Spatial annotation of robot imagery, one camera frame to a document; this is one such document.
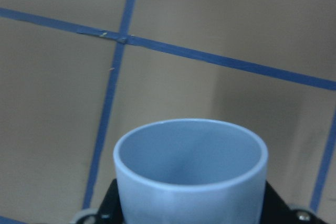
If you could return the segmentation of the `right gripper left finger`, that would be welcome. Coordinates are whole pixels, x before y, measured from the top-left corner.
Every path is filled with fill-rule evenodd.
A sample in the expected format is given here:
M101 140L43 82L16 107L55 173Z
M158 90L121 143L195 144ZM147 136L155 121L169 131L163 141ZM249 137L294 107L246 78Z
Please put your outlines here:
M107 193L97 211L97 223L123 223L123 213L121 210L116 179L111 182Z

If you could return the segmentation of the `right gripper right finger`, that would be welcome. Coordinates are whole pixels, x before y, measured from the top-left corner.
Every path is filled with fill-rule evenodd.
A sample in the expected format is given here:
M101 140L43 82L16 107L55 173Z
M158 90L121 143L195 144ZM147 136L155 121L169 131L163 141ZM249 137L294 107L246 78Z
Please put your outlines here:
M289 207L276 193L270 183L266 182L263 209L260 224L286 224L291 223Z

